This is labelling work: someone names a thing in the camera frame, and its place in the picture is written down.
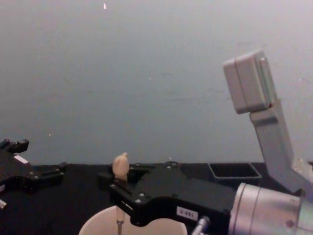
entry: label sticker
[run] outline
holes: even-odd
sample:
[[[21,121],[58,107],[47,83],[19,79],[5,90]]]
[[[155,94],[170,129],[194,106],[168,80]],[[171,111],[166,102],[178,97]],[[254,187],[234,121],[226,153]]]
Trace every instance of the label sticker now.
[[[25,160],[24,158],[22,158],[20,155],[16,155],[16,156],[14,156],[14,158],[16,160],[19,160],[21,163],[24,163],[24,164],[28,163],[28,161]]]
[[[0,192],[2,192],[4,190],[4,188],[5,188],[5,185],[1,185],[0,186]]]
[[[196,211],[191,211],[183,207],[177,207],[176,214],[188,219],[198,221],[198,212]]]

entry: black plastic bin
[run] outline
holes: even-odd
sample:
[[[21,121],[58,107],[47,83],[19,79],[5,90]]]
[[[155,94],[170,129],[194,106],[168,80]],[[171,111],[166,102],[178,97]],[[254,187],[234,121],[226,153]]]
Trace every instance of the black plastic bin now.
[[[237,188],[241,183],[258,186],[261,174],[251,163],[210,163],[210,180]]]

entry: gray wall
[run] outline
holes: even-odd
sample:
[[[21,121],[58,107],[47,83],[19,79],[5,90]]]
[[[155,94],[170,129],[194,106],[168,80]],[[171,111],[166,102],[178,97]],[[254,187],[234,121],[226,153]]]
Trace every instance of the gray wall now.
[[[1,138],[30,139],[30,162],[262,161],[222,69],[261,47],[294,150],[313,160],[311,0],[105,3],[0,3]]]

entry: white bowl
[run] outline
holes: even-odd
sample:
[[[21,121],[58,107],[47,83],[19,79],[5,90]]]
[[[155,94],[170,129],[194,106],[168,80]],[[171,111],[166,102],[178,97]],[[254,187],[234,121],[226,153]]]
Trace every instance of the white bowl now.
[[[116,207],[107,208],[91,217],[82,227],[79,235],[117,235]],[[172,219],[157,219],[145,227],[130,223],[126,214],[123,235],[187,235],[183,223]]]

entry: black tabletop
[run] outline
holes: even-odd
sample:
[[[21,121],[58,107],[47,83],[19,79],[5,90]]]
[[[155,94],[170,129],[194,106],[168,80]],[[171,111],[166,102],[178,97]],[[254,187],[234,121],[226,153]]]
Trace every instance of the black tabletop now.
[[[263,176],[259,186],[288,192],[272,180],[263,163],[253,164]],[[59,186],[33,195],[7,192],[0,199],[8,207],[0,212],[1,235],[78,235],[84,223],[96,213],[112,206],[109,194],[98,189],[96,175],[108,165],[69,164]],[[210,180],[207,164],[183,164],[187,176]]]

